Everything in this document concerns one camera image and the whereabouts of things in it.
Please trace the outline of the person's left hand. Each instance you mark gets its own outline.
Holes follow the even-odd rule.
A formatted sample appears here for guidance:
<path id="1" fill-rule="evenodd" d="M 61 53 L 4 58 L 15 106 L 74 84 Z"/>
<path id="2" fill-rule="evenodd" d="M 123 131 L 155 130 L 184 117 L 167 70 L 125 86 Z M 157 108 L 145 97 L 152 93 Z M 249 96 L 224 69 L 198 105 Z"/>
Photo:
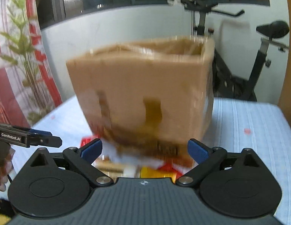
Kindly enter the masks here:
<path id="1" fill-rule="evenodd" d="M 10 144 L 0 141 L 0 191 L 6 190 L 8 175 L 13 169 L 12 159 L 15 150 Z"/>

